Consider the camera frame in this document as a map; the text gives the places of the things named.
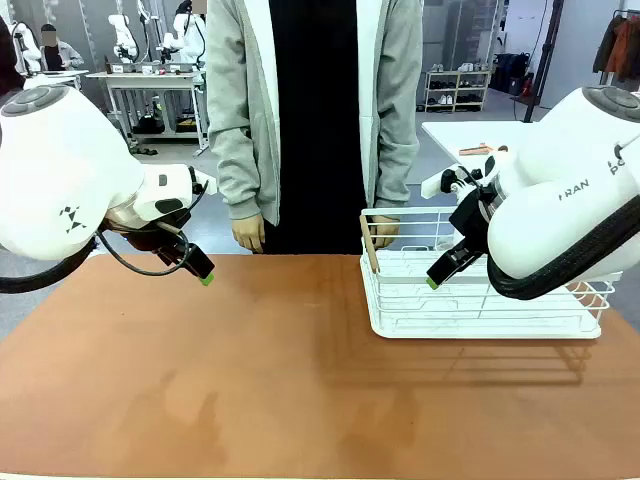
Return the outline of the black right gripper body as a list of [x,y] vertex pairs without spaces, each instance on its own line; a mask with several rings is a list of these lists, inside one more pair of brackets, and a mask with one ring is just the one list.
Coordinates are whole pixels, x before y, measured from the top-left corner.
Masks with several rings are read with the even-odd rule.
[[487,250],[489,220],[487,207],[495,200],[493,187],[476,187],[450,215],[451,225],[461,234],[457,242],[467,250]]

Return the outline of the person's left hand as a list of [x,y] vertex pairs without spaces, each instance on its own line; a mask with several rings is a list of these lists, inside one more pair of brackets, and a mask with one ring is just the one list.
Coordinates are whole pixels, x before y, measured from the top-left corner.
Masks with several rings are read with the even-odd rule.
[[376,250],[389,247],[399,234],[398,220],[386,216],[371,217],[370,233]]

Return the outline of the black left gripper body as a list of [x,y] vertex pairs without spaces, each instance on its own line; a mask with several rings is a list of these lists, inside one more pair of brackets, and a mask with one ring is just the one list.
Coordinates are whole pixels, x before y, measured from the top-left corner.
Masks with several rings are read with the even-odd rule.
[[123,229],[122,236],[136,250],[151,252],[164,264],[184,264],[188,259],[188,239],[178,227],[164,222],[139,230]]

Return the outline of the person's right hand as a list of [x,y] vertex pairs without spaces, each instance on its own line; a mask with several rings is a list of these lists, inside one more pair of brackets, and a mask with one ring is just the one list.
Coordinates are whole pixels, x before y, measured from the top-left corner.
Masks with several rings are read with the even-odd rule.
[[261,214],[231,222],[233,237],[244,249],[261,254],[265,242],[264,219]]

